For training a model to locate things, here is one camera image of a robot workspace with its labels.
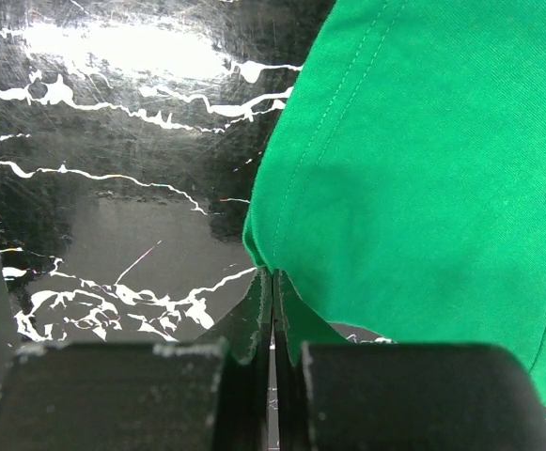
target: glossy black panel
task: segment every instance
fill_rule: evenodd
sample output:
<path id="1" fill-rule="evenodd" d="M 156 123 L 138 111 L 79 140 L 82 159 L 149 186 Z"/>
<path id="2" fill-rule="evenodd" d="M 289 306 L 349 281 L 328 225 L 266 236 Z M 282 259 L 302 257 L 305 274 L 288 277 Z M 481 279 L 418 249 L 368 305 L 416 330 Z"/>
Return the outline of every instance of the glossy black panel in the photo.
<path id="1" fill-rule="evenodd" d="M 331 5 L 0 1 L 0 249 L 25 339 L 192 338 L 239 301 L 257 165 Z"/>

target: fabric seam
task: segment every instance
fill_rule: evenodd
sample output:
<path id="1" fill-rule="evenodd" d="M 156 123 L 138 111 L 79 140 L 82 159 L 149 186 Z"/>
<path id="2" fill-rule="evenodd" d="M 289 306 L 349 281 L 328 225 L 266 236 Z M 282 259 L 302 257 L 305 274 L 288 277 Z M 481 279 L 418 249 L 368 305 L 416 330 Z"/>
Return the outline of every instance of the fabric seam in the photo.
<path id="1" fill-rule="evenodd" d="M 529 368 L 529 374 L 531 375 L 532 372 L 534 371 L 534 368 L 536 367 L 536 365 L 538 364 L 538 361 L 539 361 L 539 356 L 541 355 L 542 353 L 542 348 L 544 347 L 544 342 L 546 341 L 546 325 L 544 326 L 544 331 L 542 332 L 542 338 L 539 340 L 539 348 L 538 348 L 538 353 L 536 354 L 536 357 L 534 357 L 534 363 L 531 365 L 531 367 Z"/>
<path id="2" fill-rule="evenodd" d="M 385 3 L 385 5 L 383 6 L 383 9 L 379 12 L 379 14 L 377 15 L 377 17 L 375 18 L 375 21 L 371 24 L 371 26 L 369 27 L 369 29 L 367 30 L 367 33 L 365 35 L 365 37 L 363 38 L 363 41 L 361 42 L 361 47 L 359 48 L 359 51 L 358 53 L 360 53 L 360 50 L 362 49 L 362 45 L 364 44 L 365 40 L 366 40 L 366 37 L 368 36 L 368 34 L 370 33 L 373 25 L 379 20 L 379 18 L 381 17 L 381 14 L 383 13 L 383 11 L 385 10 L 385 7 L 387 7 L 389 1 L 387 1 Z M 389 33 L 389 31 L 392 29 L 392 27 L 394 26 L 394 24 L 396 23 L 396 21 L 398 20 L 398 18 L 400 17 L 400 15 L 402 14 L 402 11 L 405 9 L 406 7 L 406 4 L 408 3 L 408 0 L 403 0 L 402 1 L 402 6 L 401 8 L 399 9 L 398 11 L 398 14 L 396 15 L 396 17 L 394 18 L 394 20 L 388 25 L 388 27 L 386 28 L 385 32 L 383 33 L 382 35 L 382 38 L 379 42 L 379 45 L 377 46 L 377 49 L 375 50 L 375 53 L 373 54 L 371 60 L 369 61 L 368 65 L 367 65 L 367 68 L 365 69 L 365 71 L 363 72 L 363 76 L 361 77 L 360 81 L 358 82 L 358 84 L 356 85 L 356 87 L 354 88 L 353 92 L 351 93 L 351 96 L 350 96 L 350 99 L 348 100 L 348 103 L 346 103 L 346 106 L 344 107 L 343 111 L 341 112 L 341 115 L 339 116 L 339 119 L 337 120 L 337 123 L 336 125 L 334 126 L 333 130 L 331 131 L 331 134 L 329 135 L 329 139 L 327 140 L 327 142 L 325 143 L 325 146 L 322 148 L 322 150 L 320 151 L 320 155 L 318 157 L 318 159 L 316 160 L 315 164 L 314 164 L 314 167 L 313 169 L 310 171 L 310 174 L 308 175 L 305 183 L 304 183 L 304 187 L 303 189 L 301 190 L 300 194 L 298 195 L 297 197 L 297 200 L 294 204 L 294 210 L 295 210 L 295 206 L 299 205 L 300 201 L 302 200 L 302 198 L 304 197 L 304 194 L 305 194 L 305 191 L 308 187 L 308 182 L 310 181 L 310 179 L 312 178 L 312 174 L 314 172 L 314 170 L 319 166 L 320 164 L 320 160 L 322 160 L 322 157 L 324 156 L 324 154 L 326 153 L 327 149 L 329 148 L 330 144 L 331 144 L 331 141 L 332 139 L 334 138 L 335 136 L 335 132 L 337 131 L 337 129 L 339 128 L 339 125 L 341 124 L 344 116 L 346 115 L 348 109 L 350 108 L 351 106 L 351 103 L 353 102 L 354 98 L 356 97 L 356 94 L 358 93 L 358 90 L 360 89 L 360 86 L 362 85 L 362 83 L 365 81 L 368 73 L 370 72 L 371 68 L 373 67 L 373 63 L 375 62 L 375 60 L 377 59 L 377 56 L 379 55 L 379 51 L 381 50 L 383 44 L 385 43 L 385 38 L 387 37 L 387 34 Z M 342 83 L 345 81 L 346 77 L 348 76 L 348 72 L 346 72 L 346 75 L 344 75 L 344 79 L 342 80 Z M 312 145 L 312 142 L 314 141 L 314 138 L 317 134 L 317 132 L 319 131 L 321 125 L 322 125 L 322 121 L 324 120 L 324 118 L 326 117 L 326 115 L 328 114 L 329 110 L 331 109 L 331 106 L 332 106 L 333 102 L 331 102 L 329 104 L 329 106 L 327 107 L 327 110 L 325 111 L 325 114 L 323 115 L 323 118 L 322 120 L 320 121 L 320 124 L 317 128 L 317 130 L 315 131 L 315 135 L 313 135 L 312 139 L 310 140 L 310 142 L 308 143 L 308 146 L 306 148 L 306 150 L 304 151 L 304 154 L 300 160 L 300 162 L 298 163 L 298 166 L 296 167 L 294 173 L 293 173 L 293 178 L 291 180 L 291 183 L 289 184 L 289 187 L 288 187 L 288 190 L 286 192 L 286 196 L 285 196 L 285 200 L 283 202 L 283 208 L 282 208 L 282 212 L 284 210 L 284 207 L 286 206 L 287 204 L 287 199 L 289 197 L 289 190 L 291 188 L 291 185 L 296 177 L 296 174 L 297 174 L 297 171 L 298 169 L 300 168 L 303 160 L 304 160 L 304 157 L 305 157 L 305 154 L 306 154 L 306 151 L 308 150 L 308 148 Z M 288 228 L 291 228 L 291 225 L 293 224 L 293 214 L 291 215 L 291 219 L 289 220 L 289 224 L 288 224 Z M 279 215 L 279 222 L 277 223 L 277 229 L 275 230 L 275 234 L 274 234 L 274 239 L 273 239 L 273 258 L 275 258 L 276 256 L 276 249 L 277 249 L 277 233 L 278 233 L 278 229 L 279 229 L 279 226 L 281 224 L 281 219 L 282 219 L 282 215 L 280 214 Z"/>
<path id="3" fill-rule="evenodd" d="M 385 11 L 385 9 L 387 8 L 387 6 L 389 5 L 389 3 L 391 1 L 392 0 L 385 0 L 385 2 L 383 3 L 382 9 L 379 11 L 379 13 L 377 13 L 377 17 L 375 17 L 375 20 L 371 23 L 371 25 L 368 26 L 367 31 L 363 35 L 363 38 L 361 39 L 360 44 L 358 45 L 358 48 L 356 49 L 356 53 L 354 54 L 354 58 L 352 59 L 352 61 L 350 62 L 348 68 L 346 69 L 346 73 L 344 73 L 344 76 L 342 77 L 341 81 L 339 82 L 339 85 L 337 86 L 337 89 L 335 90 L 335 93 L 334 93 L 333 97 L 329 101 L 329 104 L 327 105 L 327 108 L 325 109 L 325 112 L 323 113 L 322 117 L 320 118 L 317 129 L 312 134 L 312 137 L 310 138 L 310 141 L 308 141 L 308 144 L 306 145 L 306 148 L 302 152 L 302 156 L 300 157 L 300 161 L 298 162 L 298 164 L 296 165 L 296 167 L 295 167 L 295 169 L 293 171 L 293 175 L 291 176 L 291 181 L 289 182 L 288 188 L 287 188 L 287 190 L 285 192 L 285 197 L 283 199 L 283 203 L 281 204 L 281 210 L 279 211 L 279 219 L 278 219 L 276 227 L 274 229 L 274 235 L 273 235 L 273 261 L 276 260 L 276 256 L 277 256 L 277 250 L 278 250 L 277 238 L 278 238 L 278 235 L 279 235 L 279 229 L 281 227 L 283 217 L 285 215 L 285 210 L 286 210 L 286 206 L 287 206 L 288 199 L 289 199 L 289 192 L 291 191 L 291 188 L 293 187 L 293 183 L 295 182 L 295 178 L 296 178 L 296 176 L 298 174 L 298 171 L 302 167 L 302 164 L 304 162 L 306 153 L 312 147 L 312 144 L 314 143 L 314 140 L 317 137 L 317 135 L 319 134 L 320 128 L 322 127 L 322 124 L 325 121 L 325 118 L 327 118 L 327 115 L 331 111 L 331 107 L 334 105 L 335 100 L 337 99 L 337 95 L 339 94 L 339 91 L 341 90 L 344 83 L 346 82 L 346 79 L 348 78 L 348 75 L 350 75 L 350 72 L 352 70 L 354 62 L 356 61 L 358 56 L 360 56 L 360 53 L 361 53 L 361 51 L 363 49 L 363 46 L 365 45 L 365 42 L 367 41 L 368 35 L 370 35 L 370 32 L 372 31 L 373 27 L 375 26 L 377 21 L 381 18 L 383 12 Z"/>

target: black and white marble pattern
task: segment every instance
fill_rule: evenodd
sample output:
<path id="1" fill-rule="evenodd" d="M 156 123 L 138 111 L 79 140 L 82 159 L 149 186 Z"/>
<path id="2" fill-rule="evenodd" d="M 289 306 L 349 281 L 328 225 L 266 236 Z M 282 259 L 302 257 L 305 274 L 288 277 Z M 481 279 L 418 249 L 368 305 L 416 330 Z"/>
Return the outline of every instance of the black and white marble pattern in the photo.
<path id="1" fill-rule="evenodd" d="M 0 0 L 21 340 L 191 339 L 239 301 L 257 166 L 332 4 Z"/>

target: scratch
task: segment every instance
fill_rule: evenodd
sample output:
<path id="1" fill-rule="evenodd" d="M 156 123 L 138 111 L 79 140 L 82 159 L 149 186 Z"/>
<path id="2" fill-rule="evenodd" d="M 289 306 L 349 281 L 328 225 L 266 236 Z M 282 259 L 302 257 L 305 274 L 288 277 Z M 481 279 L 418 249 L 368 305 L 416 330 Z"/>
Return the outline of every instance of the scratch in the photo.
<path id="1" fill-rule="evenodd" d="M 243 202 L 244 204 L 249 204 L 250 201 L 246 199 L 233 199 L 232 197 L 228 199 L 220 199 L 221 202 Z"/>
<path id="2" fill-rule="evenodd" d="M 155 249 L 155 247 L 160 244 L 162 242 L 162 240 L 159 240 L 157 243 L 155 243 L 153 246 L 151 246 L 142 256 L 140 256 L 131 266 L 129 266 L 126 270 L 124 270 L 122 272 L 122 274 L 118 277 L 118 279 L 116 279 L 116 282 L 114 282 L 114 285 L 117 285 L 118 282 L 120 282 L 120 279 L 122 279 L 122 277 L 124 277 L 124 275 L 130 271 L 133 266 L 135 266 L 137 263 L 139 263 L 143 258 L 145 258 L 151 251 L 153 251 Z"/>
<path id="3" fill-rule="evenodd" d="M 81 7 L 77 2 L 75 2 L 74 0 L 70 0 L 70 2 L 75 5 L 76 7 L 80 8 L 84 14 L 86 14 L 87 16 L 90 16 L 90 14 L 86 11 L 86 9 L 84 9 L 83 7 Z"/>

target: green shirt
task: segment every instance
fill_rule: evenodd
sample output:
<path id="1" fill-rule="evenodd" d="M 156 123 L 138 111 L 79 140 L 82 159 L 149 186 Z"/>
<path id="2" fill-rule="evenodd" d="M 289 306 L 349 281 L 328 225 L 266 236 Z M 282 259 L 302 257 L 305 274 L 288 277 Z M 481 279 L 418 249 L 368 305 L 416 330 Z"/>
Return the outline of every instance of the green shirt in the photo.
<path id="1" fill-rule="evenodd" d="M 504 346 L 546 404 L 546 2 L 338 0 L 244 242 L 327 321 Z"/>

